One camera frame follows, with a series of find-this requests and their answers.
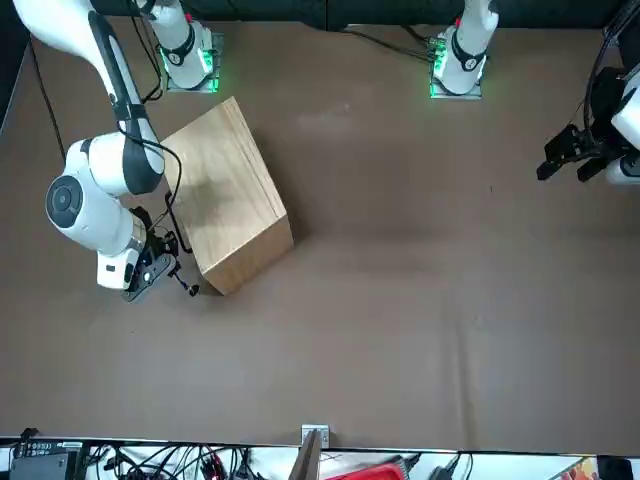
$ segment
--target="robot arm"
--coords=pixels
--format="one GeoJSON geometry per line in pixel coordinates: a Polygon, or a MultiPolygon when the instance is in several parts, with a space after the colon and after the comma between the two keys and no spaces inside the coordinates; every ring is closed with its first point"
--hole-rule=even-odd
{"type": "Polygon", "coordinates": [[[609,164],[607,179],[616,184],[640,184],[640,73],[625,86],[617,112],[611,119],[613,127],[633,147],[622,158],[609,164]]]}
{"type": "Polygon", "coordinates": [[[465,0],[460,25],[452,25],[440,35],[446,54],[434,77],[452,95],[470,92],[482,77],[487,47],[498,27],[492,0],[465,0]]]}
{"type": "Polygon", "coordinates": [[[44,43],[85,58],[98,71],[120,131],[78,141],[46,196],[51,222],[98,253],[98,283],[127,289],[146,242],[143,222],[118,200],[148,193],[164,172],[157,142],[111,26],[89,0],[14,0],[27,28],[44,43]]]}

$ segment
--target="white plastic casing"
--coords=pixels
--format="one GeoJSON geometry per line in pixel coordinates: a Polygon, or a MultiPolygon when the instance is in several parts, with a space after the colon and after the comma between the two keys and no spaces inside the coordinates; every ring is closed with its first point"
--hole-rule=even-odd
{"type": "MultiPolygon", "coordinates": [[[[498,27],[498,14],[489,10],[490,0],[466,0],[464,13],[457,28],[458,43],[469,55],[479,55],[489,46],[491,37],[498,27]]],[[[447,28],[444,33],[447,58],[444,68],[435,73],[444,88],[456,95],[470,92],[482,76],[486,57],[476,67],[467,72],[453,53],[453,35],[456,27],[447,28]]]]}

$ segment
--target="cable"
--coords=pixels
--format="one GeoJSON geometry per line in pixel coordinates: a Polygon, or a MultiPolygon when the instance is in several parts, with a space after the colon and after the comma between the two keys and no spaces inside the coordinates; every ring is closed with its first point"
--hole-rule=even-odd
{"type": "Polygon", "coordinates": [[[98,461],[96,462],[96,478],[97,480],[100,480],[100,459],[102,459],[102,457],[104,456],[104,453],[106,452],[102,452],[102,449],[105,445],[100,445],[98,447],[98,451],[96,452],[96,457],[98,458],[98,461]]]}
{"type": "MultiPolygon", "coordinates": [[[[184,455],[182,455],[182,458],[178,461],[178,463],[176,464],[176,469],[173,471],[173,478],[178,478],[178,475],[176,475],[176,472],[180,469],[180,465],[185,464],[187,461],[187,457],[189,456],[189,454],[193,451],[195,447],[189,447],[185,450],[184,455]]],[[[180,470],[180,473],[182,473],[183,478],[184,478],[184,471],[186,470],[186,467],[183,468],[182,470],[180,470]]]]}
{"type": "Polygon", "coordinates": [[[249,471],[249,473],[253,476],[254,479],[258,479],[260,478],[259,475],[256,475],[256,473],[251,469],[251,465],[249,465],[249,448],[245,448],[244,449],[244,454],[242,455],[242,462],[244,464],[244,467],[249,471]]]}
{"type": "Polygon", "coordinates": [[[473,470],[473,454],[470,453],[469,454],[469,470],[467,470],[467,476],[465,477],[465,480],[469,480],[469,478],[471,477],[472,470],[473,470]]]}
{"type": "Polygon", "coordinates": [[[456,467],[458,466],[458,462],[460,461],[461,455],[462,453],[458,452],[454,457],[454,459],[451,461],[451,463],[445,468],[445,470],[449,472],[449,475],[453,475],[453,472],[456,470],[456,467]]]}
{"type": "Polygon", "coordinates": [[[587,91],[584,97],[584,103],[582,108],[582,120],[584,122],[584,129],[587,132],[587,140],[589,143],[596,149],[597,152],[602,153],[601,146],[596,142],[593,137],[593,132],[591,131],[591,122],[589,120],[590,116],[590,108],[591,108],[591,95],[593,93],[593,85],[595,83],[595,79],[598,71],[600,70],[600,64],[604,58],[604,55],[609,48],[611,42],[617,37],[617,35],[623,31],[627,25],[638,15],[640,12],[640,8],[637,8],[637,0],[630,0],[625,7],[625,10],[629,10],[630,13],[627,14],[626,17],[620,19],[620,14],[616,15],[612,25],[611,30],[607,32],[607,35],[602,42],[602,47],[600,47],[600,51],[598,52],[598,56],[596,57],[596,61],[591,68],[591,73],[589,74],[589,80],[587,81],[587,91]]]}
{"type": "Polygon", "coordinates": [[[12,448],[12,447],[9,447],[9,458],[8,458],[8,463],[7,463],[7,471],[8,471],[8,472],[11,472],[11,460],[13,459],[13,458],[12,458],[12,457],[13,457],[13,455],[12,455],[12,450],[13,450],[14,448],[15,448],[15,447],[13,447],[13,448],[12,448]]]}
{"type": "Polygon", "coordinates": [[[234,449],[231,451],[231,464],[229,466],[229,480],[235,480],[236,469],[238,467],[238,452],[234,449]]]}
{"type": "Polygon", "coordinates": [[[582,107],[582,105],[584,105],[584,98],[580,101],[580,103],[576,107],[576,110],[573,112],[573,115],[571,115],[571,118],[569,118],[569,121],[567,122],[567,125],[571,124],[571,122],[575,118],[576,114],[580,111],[580,107],[582,107]]]}
{"type": "Polygon", "coordinates": [[[198,468],[200,467],[200,460],[199,460],[200,456],[202,456],[202,447],[198,448],[198,461],[196,462],[196,470],[195,470],[195,473],[193,474],[193,480],[197,480],[198,478],[198,472],[199,472],[198,468]]]}
{"type": "Polygon", "coordinates": [[[127,463],[130,464],[129,470],[127,470],[127,476],[131,473],[131,470],[137,470],[139,472],[143,472],[142,468],[154,468],[155,469],[155,477],[159,477],[160,473],[165,473],[169,478],[171,478],[171,473],[169,471],[167,471],[165,469],[165,466],[167,465],[167,463],[169,462],[169,459],[173,456],[173,454],[180,448],[180,446],[174,446],[174,445],[167,445],[163,448],[161,448],[160,450],[158,450],[157,452],[155,452],[153,455],[147,457],[146,459],[144,459],[142,461],[142,463],[136,464],[133,460],[131,460],[130,457],[126,457],[127,458],[127,463]],[[149,462],[151,462],[151,460],[153,460],[154,458],[156,458],[158,455],[160,455],[163,452],[166,452],[167,450],[169,450],[170,448],[173,447],[173,451],[169,454],[167,454],[165,456],[165,458],[162,459],[162,462],[160,462],[160,465],[158,466],[154,466],[154,465],[148,465],[149,462]]]}
{"type": "MultiPolygon", "coordinates": [[[[147,30],[147,26],[144,23],[144,20],[141,18],[140,20],[141,24],[142,24],[142,31],[144,32],[144,36],[147,39],[147,42],[149,42],[149,47],[151,48],[152,52],[155,52],[157,50],[157,47],[159,46],[158,44],[156,44],[156,48],[153,47],[153,43],[151,42],[151,36],[149,35],[149,31],[147,30]]],[[[149,57],[153,58],[153,61],[151,62],[154,65],[154,70],[156,71],[156,75],[158,76],[158,81],[156,83],[156,86],[153,88],[153,90],[151,90],[147,95],[144,96],[144,98],[142,99],[142,103],[146,103],[148,100],[159,100],[162,95],[164,94],[164,90],[162,88],[162,73],[161,73],[161,69],[160,69],[160,63],[158,62],[158,57],[156,57],[155,55],[151,55],[148,54],[149,57]],[[158,91],[158,96],[154,97],[154,93],[158,91]]]]}
{"type": "Polygon", "coordinates": [[[120,126],[120,122],[118,122],[117,125],[118,125],[118,131],[122,133],[125,137],[130,139],[132,142],[138,145],[141,145],[142,147],[144,147],[145,145],[149,145],[150,147],[159,148],[160,150],[163,150],[168,154],[170,154],[178,164],[178,178],[176,180],[176,186],[173,189],[173,195],[171,195],[171,200],[169,200],[167,209],[162,214],[160,214],[158,218],[156,218],[155,221],[152,223],[151,228],[149,230],[153,230],[156,227],[156,225],[158,225],[168,215],[169,211],[173,208],[173,204],[176,201],[176,196],[178,195],[178,190],[180,189],[180,181],[182,179],[182,162],[180,161],[180,157],[178,157],[178,154],[173,150],[171,150],[170,148],[165,147],[164,145],[161,145],[157,142],[152,142],[151,140],[145,140],[144,138],[136,138],[133,135],[125,132],[120,126]]]}
{"type": "Polygon", "coordinates": [[[203,453],[202,455],[198,455],[197,458],[191,460],[189,463],[187,463],[184,467],[182,467],[182,469],[178,472],[176,472],[174,474],[175,477],[177,477],[178,475],[182,474],[187,468],[189,468],[191,465],[193,465],[194,463],[196,463],[196,461],[198,460],[202,460],[203,458],[205,458],[207,455],[212,455],[214,452],[220,452],[222,450],[228,450],[228,447],[222,447],[222,448],[217,448],[215,450],[212,451],[207,451],[205,453],[203,453]]]}
{"type": "Polygon", "coordinates": [[[356,37],[367,39],[373,43],[380,45],[381,47],[388,48],[390,50],[393,50],[394,52],[402,53],[404,55],[408,55],[413,58],[417,58],[419,60],[422,60],[423,62],[430,62],[432,60],[428,54],[423,55],[422,53],[416,52],[415,50],[411,50],[409,48],[398,47],[396,45],[393,45],[384,40],[368,35],[366,33],[358,32],[356,30],[348,30],[348,29],[342,30],[342,33],[347,33],[350,35],[354,35],[356,37]]]}
{"type": "Polygon", "coordinates": [[[33,48],[31,35],[29,35],[29,51],[31,52],[31,58],[33,59],[33,66],[36,71],[36,77],[38,78],[38,85],[40,86],[40,92],[42,93],[42,98],[44,98],[44,103],[47,105],[47,110],[49,110],[49,117],[51,118],[51,123],[53,124],[53,130],[56,133],[56,139],[58,140],[58,147],[60,148],[60,155],[62,155],[62,163],[65,164],[67,154],[64,150],[64,145],[62,144],[62,137],[60,137],[60,129],[58,128],[58,122],[56,121],[56,116],[53,113],[53,107],[51,107],[51,102],[49,101],[49,95],[47,95],[47,91],[44,88],[44,82],[42,81],[42,75],[40,74],[40,66],[38,65],[38,58],[36,57],[36,51],[33,48]]]}
{"type": "Polygon", "coordinates": [[[411,35],[411,37],[418,43],[423,44],[424,42],[429,40],[429,37],[424,37],[422,35],[420,35],[418,32],[416,32],[413,27],[410,27],[409,25],[401,25],[402,29],[407,32],[409,35],[411,35]]]}
{"type": "MultiPolygon", "coordinates": [[[[140,34],[140,30],[138,29],[138,23],[136,22],[136,18],[134,16],[135,12],[131,8],[131,1],[130,0],[124,0],[124,2],[126,4],[126,6],[127,6],[127,9],[129,10],[129,18],[131,18],[131,24],[133,25],[133,29],[136,32],[138,40],[140,41],[140,45],[142,46],[142,49],[144,50],[144,53],[147,56],[147,59],[149,60],[149,63],[151,64],[151,67],[153,68],[153,71],[156,74],[156,84],[155,84],[155,86],[141,100],[142,103],[145,104],[149,100],[159,100],[160,97],[162,97],[163,91],[162,91],[162,76],[160,74],[160,64],[158,63],[158,59],[155,57],[155,55],[152,55],[150,53],[149,49],[147,48],[147,44],[142,39],[142,35],[140,34]],[[154,97],[154,95],[156,94],[156,92],[158,92],[158,90],[160,91],[159,95],[154,97]]],[[[140,15],[140,19],[141,19],[141,22],[142,22],[142,30],[144,31],[144,36],[147,39],[147,42],[149,43],[149,47],[151,48],[151,51],[154,52],[155,49],[153,48],[153,42],[151,41],[151,37],[149,36],[149,31],[147,30],[147,26],[144,23],[144,19],[142,19],[142,14],[140,13],[140,9],[138,9],[138,15],[140,15]]]]}

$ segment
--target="mounting plate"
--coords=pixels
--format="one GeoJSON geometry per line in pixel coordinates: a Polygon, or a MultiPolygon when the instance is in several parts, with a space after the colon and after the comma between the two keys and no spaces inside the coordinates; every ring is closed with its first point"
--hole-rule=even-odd
{"type": "Polygon", "coordinates": [[[482,89],[480,88],[480,84],[476,83],[475,87],[473,87],[469,93],[453,95],[447,92],[438,80],[433,78],[432,69],[429,75],[429,96],[431,98],[450,98],[457,100],[482,100],[482,89]]]}
{"type": "Polygon", "coordinates": [[[302,436],[300,438],[300,445],[304,443],[304,439],[307,438],[307,435],[309,435],[314,430],[318,430],[320,432],[320,436],[322,437],[322,448],[329,448],[329,425],[302,425],[302,436]]]}

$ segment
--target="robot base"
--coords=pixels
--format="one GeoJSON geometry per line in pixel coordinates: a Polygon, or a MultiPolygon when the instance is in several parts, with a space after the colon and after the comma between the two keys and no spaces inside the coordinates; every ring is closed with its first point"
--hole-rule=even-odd
{"type": "Polygon", "coordinates": [[[224,46],[224,35],[221,33],[212,33],[208,28],[202,29],[203,35],[205,35],[204,45],[211,47],[203,52],[200,60],[203,64],[206,64],[206,69],[211,70],[211,73],[200,82],[199,85],[193,88],[181,88],[175,84],[169,75],[166,68],[167,59],[164,58],[162,51],[160,55],[165,64],[165,73],[167,75],[167,92],[200,92],[200,93],[216,93],[220,85],[220,66],[222,64],[222,48],[224,46]]]}
{"type": "Polygon", "coordinates": [[[431,98],[453,98],[458,100],[482,100],[482,89],[480,84],[477,83],[470,92],[464,95],[455,95],[448,92],[438,79],[433,78],[433,73],[429,75],[429,96],[431,98]]]}

